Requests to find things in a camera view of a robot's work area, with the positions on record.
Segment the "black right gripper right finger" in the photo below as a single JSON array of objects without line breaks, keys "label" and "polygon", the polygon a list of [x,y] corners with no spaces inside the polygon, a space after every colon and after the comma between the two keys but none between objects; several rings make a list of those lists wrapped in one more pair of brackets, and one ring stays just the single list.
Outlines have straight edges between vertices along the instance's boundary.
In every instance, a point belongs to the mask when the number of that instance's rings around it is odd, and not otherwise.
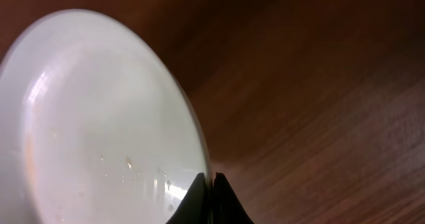
[{"label": "black right gripper right finger", "polygon": [[216,173],[213,182],[212,212],[216,224],[254,224],[223,173]]}]

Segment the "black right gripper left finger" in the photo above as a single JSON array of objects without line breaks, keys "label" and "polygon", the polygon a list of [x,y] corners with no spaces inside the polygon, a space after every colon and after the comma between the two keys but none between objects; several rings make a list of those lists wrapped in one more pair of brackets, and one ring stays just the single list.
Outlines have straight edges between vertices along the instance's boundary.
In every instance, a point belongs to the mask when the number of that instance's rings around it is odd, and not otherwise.
[{"label": "black right gripper left finger", "polygon": [[198,173],[167,224],[209,224],[209,190],[204,173]]}]

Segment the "white plate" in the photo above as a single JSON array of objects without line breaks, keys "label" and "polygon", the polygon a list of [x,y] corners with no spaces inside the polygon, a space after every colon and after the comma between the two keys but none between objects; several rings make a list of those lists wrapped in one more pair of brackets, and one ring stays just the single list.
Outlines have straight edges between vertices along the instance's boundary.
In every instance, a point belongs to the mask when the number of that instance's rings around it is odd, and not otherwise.
[{"label": "white plate", "polygon": [[211,166],[183,89],[94,11],[35,21],[1,62],[2,223],[166,223]]}]

